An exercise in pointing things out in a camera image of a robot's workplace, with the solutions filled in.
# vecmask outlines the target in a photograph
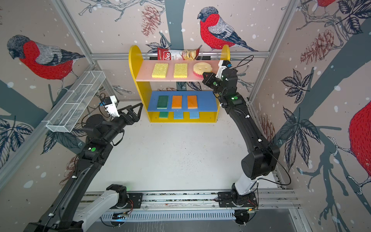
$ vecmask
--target white mesh basket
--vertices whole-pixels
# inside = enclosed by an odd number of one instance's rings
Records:
[[[89,71],[76,89],[67,91],[70,96],[46,127],[52,132],[71,132],[105,79],[102,71]]]

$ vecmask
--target blue sponge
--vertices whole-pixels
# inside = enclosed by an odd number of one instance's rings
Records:
[[[174,119],[184,119],[182,111],[174,111]]]
[[[190,119],[200,119],[200,112],[197,111],[190,111],[189,112]]]

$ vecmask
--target orange sponge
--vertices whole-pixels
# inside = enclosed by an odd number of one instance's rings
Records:
[[[197,109],[197,95],[187,96],[188,109]]]
[[[171,104],[172,109],[181,109],[182,108],[182,97],[183,97],[182,95],[173,96],[173,102]]]

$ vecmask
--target bird illustration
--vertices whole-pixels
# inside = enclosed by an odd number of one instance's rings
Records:
[[[366,170],[368,177],[362,182],[358,183],[352,176],[348,176],[359,187],[358,195],[362,195],[362,187],[371,182],[371,102],[358,111],[350,121],[349,124],[349,140],[350,149],[339,147],[335,138],[329,137],[334,141],[337,155],[338,149],[351,153],[358,161],[358,163]]]
[[[7,47],[13,59],[18,57],[37,76],[49,80],[61,80],[62,87],[57,90],[57,93],[66,89],[63,87],[63,78],[70,72],[77,77],[72,67],[77,59],[85,57],[57,46],[40,44],[24,35],[10,38]]]
[[[314,12],[317,10],[318,6],[322,6],[323,8],[325,8],[325,13],[322,15],[324,16],[325,14],[329,14],[329,12],[326,11],[326,7],[331,3],[335,2],[335,0],[314,0],[314,2],[317,4],[317,6],[316,9],[313,11],[313,15]]]
[[[256,52],[243,41],[233,27],[228,25],[220,17],[215,7],[208,6],[203,8],[197,16],[200,19],[200,33],[202,40],[211,47],[211,50],[222,49],[224,45],[229,47],[244,47]]]

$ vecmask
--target white floor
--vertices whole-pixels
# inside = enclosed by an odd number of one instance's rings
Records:
[[[119,107],[137,103],[120,102]],[[139,122],[125,127],[123,141],[87,191],[104,191],[111,184],[128,191],[230,189],[242,174],[246,155],[245,142],[224,109],[218,122],[210,124],[150,124],[143,111]],[[271,173],[267,179],[274,181]],[[259,188],[272,187],[277,185],[259,182]]]

